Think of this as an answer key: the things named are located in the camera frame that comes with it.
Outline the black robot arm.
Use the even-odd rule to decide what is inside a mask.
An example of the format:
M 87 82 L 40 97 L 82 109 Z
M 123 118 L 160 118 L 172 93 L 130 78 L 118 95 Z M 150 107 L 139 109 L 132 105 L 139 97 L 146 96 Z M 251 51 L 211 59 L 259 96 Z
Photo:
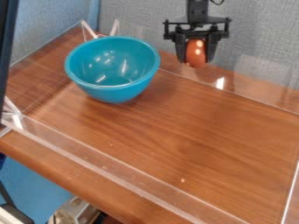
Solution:
M 175 43 L 176 57 L 180 62 L 186 61 L 187 41 L 199 39 L 206 41 L 206 61 L 212 62 L 218 44 L 230 37 L 230 17 L 212 17 L 210 3 L 222 5 L 224 1 L 215 3 L 214 0 L 186 0 L 186 16 L 180 22 L 163 21 L 163 38 Z

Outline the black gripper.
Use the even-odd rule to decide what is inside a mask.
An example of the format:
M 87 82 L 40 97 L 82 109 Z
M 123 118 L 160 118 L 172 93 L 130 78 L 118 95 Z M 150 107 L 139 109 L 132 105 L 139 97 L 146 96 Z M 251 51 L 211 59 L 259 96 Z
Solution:
M 186 39 L 207 39 L 207 62 L 212 62 L 218 43 L 230 37 L 230 17 L 208 17 L 198 23 L 163 21 L 163 38 L 175 42 L 176 56 L 180 62 L 186 61 Z

